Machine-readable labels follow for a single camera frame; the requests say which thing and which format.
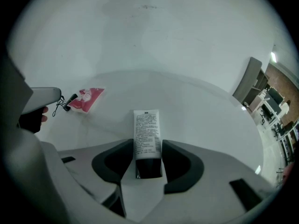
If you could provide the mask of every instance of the pink packet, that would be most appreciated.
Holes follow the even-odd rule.
[[[79,90],[79,95],[68,106],[77,112],[88,113],[92,105],[95,103],[104,89],[90,88]]]

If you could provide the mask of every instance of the shelf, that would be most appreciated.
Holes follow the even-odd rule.
[[[284,146],[284,143],[283,143],[282,140],[280,141],[280,145],[282,147],[282,151],[284,152],[285,166],[288,166],[288,160],[287,160],[287,155],[286,155],[286,152],[285,152],[285,146]]]
[[[289,141],[289,146],[291,147],[292,153],[294,153],[293,145],[292,145],[292,138],[290,134],[287,134],[287,139]]]
[[[298,141],[298,135],[297,135],[295,129],[292,129],[292,130],[289,132],[289,134],[290,134],[291,132],[294,133],[294,135],[292,134],[292,136],[295,137],[295,140],[296,140],[296,142],[297,142],[297,141]]]
[[[286,141],[286,142],[285,142],[285,141],[286,141],[286,139],[282,139],[282,140],[281,140],[281,142],[282,142],[282,144],[283,144],[283,147],[284,147],[284,149],[285,149],[286,157],[289,158],[289,157],[290,157],[290,152],[289,152],[290,148],[286,148],[286,142],[287,142],[287,141]]]
[[[299,132],[299,123],[297,125],[295,125],[295,127],[293,128],[293,131],[295,133],[296,140],[298,141],[299,140],[299,135],[298,135],[298,132]]]
[[[254,90],[256,90],[256,91],[261,91],[260,89],[254,87],[254,86],[252,86],[251,88],[254,89]]]

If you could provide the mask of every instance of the chair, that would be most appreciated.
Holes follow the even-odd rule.
[[[263,116],[268,120],[272,120],[273,114],[269,111],[269,109],[265,106],[262,105],[262,111],[263,111]]]
[[[278,134],[282,137],[285,134],[285,128],[281,127],[279,123],[277,125],[274,125],[274,129],[272,131],[275,133],[274,137],[276,137],[276,140],[278,140]]]

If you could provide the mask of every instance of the person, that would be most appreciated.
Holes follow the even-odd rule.
[[[281,112],[278,114],[280,118],[289,112],[290,104],[291,104],[291,101],[288,100],[287,102],[283,103],[283,105],[280,107]]]
[[[48,110],[49,110],[49,108],[45,106],[43,108],[43,114],[45,114],[46,112],[48,112]],[[41,125],[42,125],[43,122],[46,122],[47,120],[48,120],[48,117],[45,116],[45,115],[42,115]]]

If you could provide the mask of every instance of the white surface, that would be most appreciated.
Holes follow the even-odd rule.
[[[272,15],[264,0],[33,0],[8,50],[30,86],[154,70],[233,94],[251,56],[267,68]]]
[[[88,224],[97,223],[99,220],[105,219],[105,223],[107,224],[132,224],[129,220],[99,205],[91,195],[81,188],[70,172],[65,168],[65,165],[60,161],[58,153],[51,144],[42,143],[41,146],[43,152],[47,154],[45,155],[45,159],[53,180],[53,185],[60,195],[61,201],[65,203],[69,223]]]
[[[77,83],[65,96],[98,86],[105,86],[105,92],[87,115],[59,108],[38,137],[58,150],[131,139],[133,110],[158,109],[161,139],[230,154],[253,170],[262,167],[262,144],[253,119],[235,98],[216,86],[171,74],[124,71]]]

